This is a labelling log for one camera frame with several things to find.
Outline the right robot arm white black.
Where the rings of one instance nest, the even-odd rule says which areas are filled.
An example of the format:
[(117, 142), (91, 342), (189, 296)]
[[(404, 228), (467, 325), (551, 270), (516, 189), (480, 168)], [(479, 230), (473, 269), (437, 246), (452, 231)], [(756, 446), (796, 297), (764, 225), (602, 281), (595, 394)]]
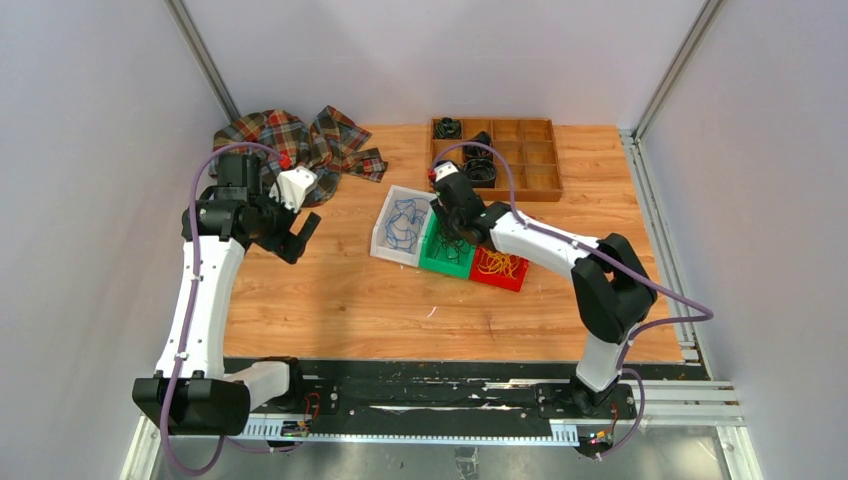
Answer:
[(518, 256), (570, 281), (588, 331), (570, 380), (570, 401), (584, 416), (601, 414), (622, 376), (628, 336), (657, 300), (630, 242), (616, 233), (598, 239), (562, 231), (507, 203), (485, 204), (476, 194), (464, 201), (439, 195), (430, 205), (449, 236)]

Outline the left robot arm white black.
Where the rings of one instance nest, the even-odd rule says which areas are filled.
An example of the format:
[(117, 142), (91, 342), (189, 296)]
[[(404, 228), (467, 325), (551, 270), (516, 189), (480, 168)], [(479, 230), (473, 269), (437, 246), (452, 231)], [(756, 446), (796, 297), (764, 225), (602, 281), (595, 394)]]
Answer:
[(236, 436), (267, 402), (298, 411), (306, 386), (297, 362), (270, 357), (228, 374), (224, 334), (234, 283), (252, 246), (288, 264), (302, 256), (320, 223), (311, 213), (299, 232), (291, 227), (318, 183), (295, 167), (262, 178), (255, 155), (224, 154), (208, 186), (182, 216), (183, 270), (172, 326), (149, 378), (138, 378), (132, 400), (174, 435)]

